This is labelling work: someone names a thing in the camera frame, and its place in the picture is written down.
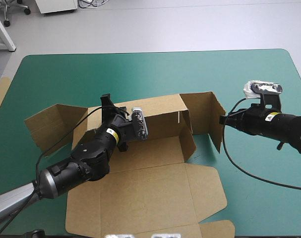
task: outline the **gray floor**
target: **gray floor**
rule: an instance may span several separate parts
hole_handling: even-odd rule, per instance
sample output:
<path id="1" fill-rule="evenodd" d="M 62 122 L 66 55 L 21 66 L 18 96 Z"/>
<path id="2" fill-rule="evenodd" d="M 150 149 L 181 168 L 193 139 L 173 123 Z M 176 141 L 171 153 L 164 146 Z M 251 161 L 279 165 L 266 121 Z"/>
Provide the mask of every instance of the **gray floor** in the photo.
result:
<path id="1" fill-rule="evenodd" d="M 31 15 L 10 15 L 17 50 L 0 52 L 0 76 L 13 78 L 31 54 L 272 48 L 287 50 L 301 76 L 301 0 L 109 0 L 46 16 L 25 3 Z"/>

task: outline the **open cardboard box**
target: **open cardboard box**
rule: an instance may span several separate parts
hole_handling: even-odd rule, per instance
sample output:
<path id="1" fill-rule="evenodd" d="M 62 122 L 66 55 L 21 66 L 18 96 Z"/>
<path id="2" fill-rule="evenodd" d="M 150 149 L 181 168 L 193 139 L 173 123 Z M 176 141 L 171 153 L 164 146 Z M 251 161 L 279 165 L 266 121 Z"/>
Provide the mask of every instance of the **open cardboard box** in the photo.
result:
<path id="1" fill-rule="evenodd" d="M 198 224 L 226 207 L 215 168 L 184 163 L 195 151 L 192 134 L 208 133 L 220 150 L 225 111 L 212 92 L 175 94 L 116 106 L 141 107 L 149 139 L 132 142 L 127 152 L 115 150 L 111 172 L 68 193 L 66 230 L 103 238 L 107 234 L 181 233 L 182 238 L 234 237 L 230 221 Z M 95 108 L 56 104 L 25 122 L 36 144 L 45 150 Z M 92 138 L 101 112 L 92 114 L 73 135 L 49 153 Z"/>

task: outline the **green table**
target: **green table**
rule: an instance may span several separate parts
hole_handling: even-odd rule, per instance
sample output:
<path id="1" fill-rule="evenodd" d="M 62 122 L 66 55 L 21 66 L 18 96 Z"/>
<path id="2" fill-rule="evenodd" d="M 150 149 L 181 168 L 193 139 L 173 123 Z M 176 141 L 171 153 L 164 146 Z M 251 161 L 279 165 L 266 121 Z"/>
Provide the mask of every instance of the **green table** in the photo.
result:
<path id="1" fill-rule="evenodd" d="M 301 115 L 301 79 L 284 50 L 28 56 L 0 109 L 0 193 L 34 178 L 40 149 L 23 121 L 52 104 L 94 106 L 104 93 L 120 102 L 212 90 L 228 111 L 243 98 L 242 88 L 249 80 L 281 83 L 283 111 Z M 243 168 L 301 186 L 301 156 L 289 145 L 277 151 L 278 142 L 232 128 L 227 128 L 226 138 Z M 236 235 L 301 235 L 301 191 L 247 177 L 230 164 L 223 150 L 216 152 L 207 135 L 195 136 L 195 142 L 197 151 L 189 162 L 216 167 L 228 199 L 227 208 L 207 221 L 230 219 Z M 42 167 L 69 152 L 70 145 L 65 146 Z M 65 210 L 66 195 L 43 200 L 23 211 L 5 234 L 33 229 L 66 234 Z"/>

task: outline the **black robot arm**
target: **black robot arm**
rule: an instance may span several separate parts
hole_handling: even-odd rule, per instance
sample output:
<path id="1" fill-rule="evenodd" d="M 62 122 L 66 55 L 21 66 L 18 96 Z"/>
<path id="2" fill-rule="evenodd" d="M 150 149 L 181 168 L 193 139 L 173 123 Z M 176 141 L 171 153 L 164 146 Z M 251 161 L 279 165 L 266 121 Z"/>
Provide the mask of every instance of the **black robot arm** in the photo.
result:
<path id="1" fill-rule="evenodd" d="M 0 223 L 22 208 L 43 198 L 56 198 L 86 181 L 96 181 L 110 172 L 110 158 L 117 146 L 123 152 L 127 142 L 146 140 L 148 131 L 141 108 L 117 108 L 110 95 L 101 97 L 102 123 L 94 138 L 79 143 L 71 155 L 40 171 L 35 181 L 0 195 Z"/>
<path id="2" fill-rule="evenodd" d="M 280 143 L 280 150 L 284 143 L 289 143 L 301 154 L 301 117 L 281 112 L 279 94 L 282 88 L 279 84 L 268 82 L 249 82 L 249 90 L 244 89 L 246 98 L 260 98 L 259 104 L 251 104 L 248 109 L 239 109 L 228 116 L 220 116 L 220 124 L 236 128 L 250 135 L 260 135 Z"/>

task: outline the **metal frame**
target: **metal frame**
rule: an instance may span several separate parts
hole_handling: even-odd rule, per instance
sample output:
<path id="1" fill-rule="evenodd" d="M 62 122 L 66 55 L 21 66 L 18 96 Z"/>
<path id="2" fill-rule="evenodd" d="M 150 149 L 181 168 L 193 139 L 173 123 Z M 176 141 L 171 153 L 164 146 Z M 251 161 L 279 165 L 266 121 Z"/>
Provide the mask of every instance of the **metal frame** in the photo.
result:
<path id="1" fill-rule="evenodd" d="M 9 50 L 11 52 L 16 50 L 16 46 L 14 42 L 11 40 L 10 36 L 8 35 L 1 21 L 0 21 L 0 38 L 3 41 L 3 43 L 0 42 L 0 50 Z"/>

